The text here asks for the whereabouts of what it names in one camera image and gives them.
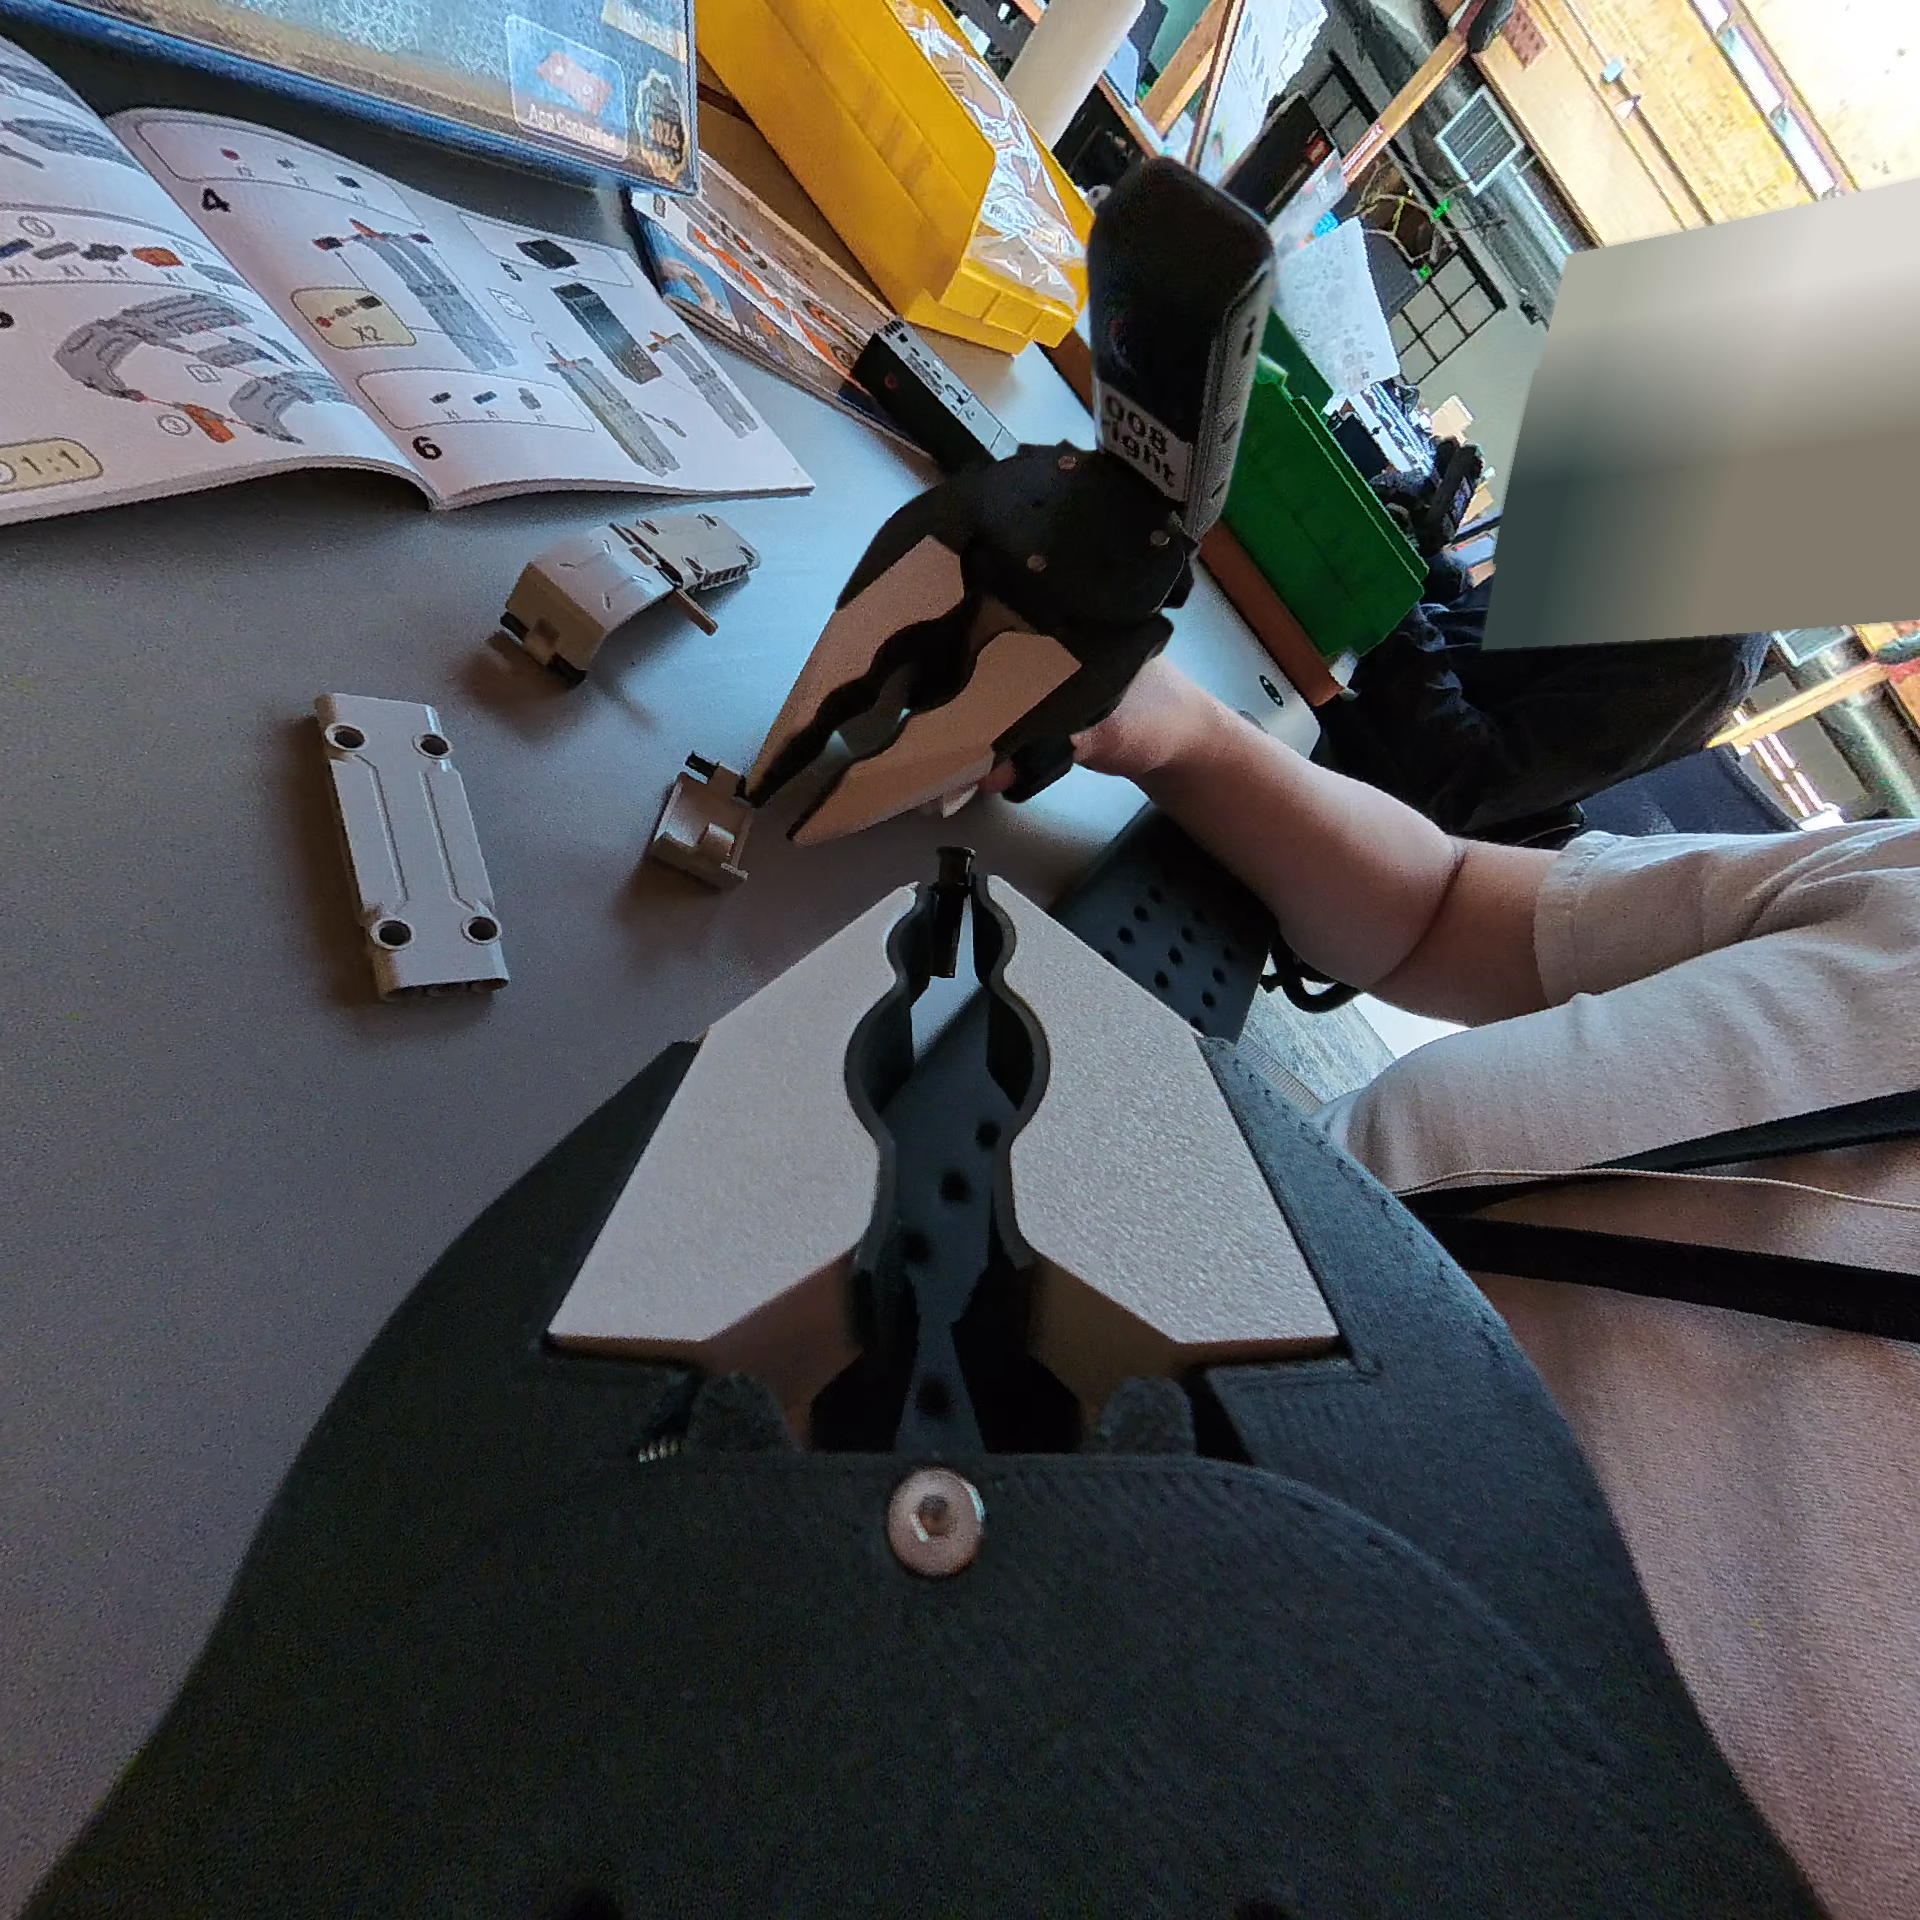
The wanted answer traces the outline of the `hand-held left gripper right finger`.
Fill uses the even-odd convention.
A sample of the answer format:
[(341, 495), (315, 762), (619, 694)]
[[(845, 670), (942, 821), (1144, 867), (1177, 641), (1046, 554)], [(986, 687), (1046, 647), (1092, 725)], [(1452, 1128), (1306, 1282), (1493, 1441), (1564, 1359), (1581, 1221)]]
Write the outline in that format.
[(1086, 1420), (1128, 1379), (1322, 1359), (1340, 1324), (1200, 1036), (1003, 879), (999, 980), (1039, 1026), (1039, 1104), (1011, 1148), (1039, 1264), (1031, 1355)]

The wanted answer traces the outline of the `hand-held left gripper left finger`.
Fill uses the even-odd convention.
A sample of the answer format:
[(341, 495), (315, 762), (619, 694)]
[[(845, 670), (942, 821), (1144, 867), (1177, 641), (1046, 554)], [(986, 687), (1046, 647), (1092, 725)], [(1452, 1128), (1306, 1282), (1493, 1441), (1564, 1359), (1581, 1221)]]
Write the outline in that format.
[(914, 887), (709, 1026), (548, 1334), (562, 1347), (769, 1382), (808, 1432), (856, 1359), (850, 1274), (877, 1147), (845, 1089), (856, 1026), (899, 983)]

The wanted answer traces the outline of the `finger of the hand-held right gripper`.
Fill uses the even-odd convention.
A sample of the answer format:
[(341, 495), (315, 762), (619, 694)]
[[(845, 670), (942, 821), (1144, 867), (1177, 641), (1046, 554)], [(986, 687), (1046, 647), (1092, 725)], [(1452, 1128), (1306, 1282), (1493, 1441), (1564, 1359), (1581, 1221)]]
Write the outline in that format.
[(852, 761), (790, 839), (822, 846), (914, 806), (974, 794), (995, 762), (1003, 731), (1065, 685), (1078, 665), (1082, 659), (1056, 635), (1027, 629), (994, 635), (974, 659), (966, 685), (951, 700), (914, 710), (886, 751)]
[(744, 799), (772, 803), (831, 762), (831, 780), (814, 790), (820, 803), (852, 761), (886, 751), (914, 710), (966, 685), (986, 626), (960, 554), (922, 537), (832, 610), (762, 744)]

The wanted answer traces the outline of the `small grey hinge piece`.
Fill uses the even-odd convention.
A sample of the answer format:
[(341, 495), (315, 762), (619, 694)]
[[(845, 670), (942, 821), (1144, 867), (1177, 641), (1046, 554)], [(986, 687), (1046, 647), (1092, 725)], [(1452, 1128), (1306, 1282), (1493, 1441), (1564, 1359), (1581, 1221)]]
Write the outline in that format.
[(689, 753), (664, 799), (646, 859), (709, 887), (735, 887), (748, 879), (750, 821), (753, 806), (744, 799), (744, 773)]

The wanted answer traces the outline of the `person's right forearm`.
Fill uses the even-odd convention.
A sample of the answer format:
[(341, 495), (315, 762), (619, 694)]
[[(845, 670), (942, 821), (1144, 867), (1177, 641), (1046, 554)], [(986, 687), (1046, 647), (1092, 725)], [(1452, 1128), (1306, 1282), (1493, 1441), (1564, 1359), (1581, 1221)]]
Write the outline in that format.
[(1462, 1026), (1548, 1006), (1536, 912), (1551, 852), (1455, 839), (1214, 698), (1145, 788), (1273, 912), (1312, 971)]

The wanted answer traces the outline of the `grey desk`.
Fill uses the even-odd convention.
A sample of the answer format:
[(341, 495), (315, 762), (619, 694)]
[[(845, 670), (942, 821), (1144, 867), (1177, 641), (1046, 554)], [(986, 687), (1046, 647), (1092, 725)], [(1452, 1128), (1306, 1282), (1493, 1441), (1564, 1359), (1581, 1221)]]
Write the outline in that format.
[[(912, 817), (709, 890), (645, 859), (687, 753), (742, 767), (876, 524), (933, 479), (733, 360), (814, 476), (722, 499), (762, 569), (585, 685), (495, 635), (548, 540), (377, 474), (2, 530), (2, 1915), (181, 1690), (322, 1405), (440, 1250), (671, 1040), (944, 839)], [(381, 1003), (321, 693), (431, 700), (510, 986)]]

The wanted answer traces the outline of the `person's right hand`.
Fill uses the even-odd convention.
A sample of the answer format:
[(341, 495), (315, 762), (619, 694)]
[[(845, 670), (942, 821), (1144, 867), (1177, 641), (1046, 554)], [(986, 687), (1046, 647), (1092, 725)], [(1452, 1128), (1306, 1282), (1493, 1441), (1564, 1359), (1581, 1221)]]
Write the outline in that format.
[(1158, 773), (1200, 761), (1201, 747), (1240, 716), (1155, 656), (1141, 665), (1117, 708), (1072, 734), (1067, 762), (1144, 790)]

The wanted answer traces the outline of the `black battery box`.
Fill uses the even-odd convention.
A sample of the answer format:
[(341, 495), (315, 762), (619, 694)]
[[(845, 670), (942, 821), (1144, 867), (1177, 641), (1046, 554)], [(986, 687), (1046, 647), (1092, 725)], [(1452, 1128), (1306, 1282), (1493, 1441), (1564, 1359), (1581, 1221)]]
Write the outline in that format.
[(1018, 437), (957, 378), (900, 321), (888, 321), (858, 350), (852, 382), (944, 474), (1007, 460)]

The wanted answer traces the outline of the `green plastic bin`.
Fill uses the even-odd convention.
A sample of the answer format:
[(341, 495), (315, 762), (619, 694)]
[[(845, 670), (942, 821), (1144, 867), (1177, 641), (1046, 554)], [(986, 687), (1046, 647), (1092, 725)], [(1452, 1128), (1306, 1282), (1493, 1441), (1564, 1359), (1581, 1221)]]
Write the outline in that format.
[(1325, 659), (1365, 656), (1427, 560), (1325, 423), (1328, 382), (1270, 311), (1226, 523)]

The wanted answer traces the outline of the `white plastic bag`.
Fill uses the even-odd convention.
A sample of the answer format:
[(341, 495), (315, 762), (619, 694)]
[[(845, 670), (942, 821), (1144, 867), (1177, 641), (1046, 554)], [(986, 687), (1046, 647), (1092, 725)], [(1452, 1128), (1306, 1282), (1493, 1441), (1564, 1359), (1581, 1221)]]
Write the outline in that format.
[(1360, 218), (1278, 260), (1273, 311), (1328, 382), (1333, 398), (1351, 398), (1400, 371)]

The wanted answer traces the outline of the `black printed carton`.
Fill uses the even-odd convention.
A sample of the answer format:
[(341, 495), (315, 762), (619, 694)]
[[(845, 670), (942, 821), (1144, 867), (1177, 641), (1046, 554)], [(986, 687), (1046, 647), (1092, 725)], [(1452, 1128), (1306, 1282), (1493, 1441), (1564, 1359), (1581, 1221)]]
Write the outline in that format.
[(1266, 112), (1262, 133), (1229, 167), (1220, 188), (1262, 223), (1273, 223), (1328, 157), (1340, 161), (1340, 145), (1308, 99), (1293, 90)]

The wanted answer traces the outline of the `yellow plastic bin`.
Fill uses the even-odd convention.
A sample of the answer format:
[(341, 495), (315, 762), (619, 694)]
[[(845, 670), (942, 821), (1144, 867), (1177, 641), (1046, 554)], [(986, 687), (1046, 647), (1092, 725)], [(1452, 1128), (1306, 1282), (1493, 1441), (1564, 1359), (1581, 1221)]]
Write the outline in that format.
[(1007, 351), (1074, 329), (1092, 206), (1039, 142), (1083, 243), (1078, 311), (969, 267), (991, 150), (888, 4), (699, 4), (695, 39), (905, 321)]

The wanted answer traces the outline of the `grey flat panel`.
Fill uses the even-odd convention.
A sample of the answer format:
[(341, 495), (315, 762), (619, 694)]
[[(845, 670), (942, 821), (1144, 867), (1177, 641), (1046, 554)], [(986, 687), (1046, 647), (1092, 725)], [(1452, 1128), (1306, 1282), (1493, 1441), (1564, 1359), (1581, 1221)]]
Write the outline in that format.
[(378, 994), (510, 983), (494, 884), (440, 716), (347, 693), (317, 694), (315, 710)]

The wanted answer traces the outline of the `person's beige shirt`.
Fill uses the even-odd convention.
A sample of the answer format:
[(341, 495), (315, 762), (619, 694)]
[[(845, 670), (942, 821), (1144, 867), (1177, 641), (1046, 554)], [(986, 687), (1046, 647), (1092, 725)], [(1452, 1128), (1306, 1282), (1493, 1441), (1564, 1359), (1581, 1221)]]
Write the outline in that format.
[[(1585, 834), (1536, 894), (1544, 1010), (1322, 1127), (1403, 1194), (1918, 1089), (1918, 829)], [(1493, 1281), (1669, 1651), (1834, 1915), (1918, 1915), (1918, 1344)]]

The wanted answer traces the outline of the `blue robot kit box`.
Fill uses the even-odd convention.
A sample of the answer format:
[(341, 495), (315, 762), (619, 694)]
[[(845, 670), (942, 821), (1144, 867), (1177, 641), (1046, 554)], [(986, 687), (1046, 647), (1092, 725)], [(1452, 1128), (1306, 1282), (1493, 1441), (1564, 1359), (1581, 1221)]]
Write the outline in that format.
[(12, 4), (567, 179), (699, 187), (691, 4)]

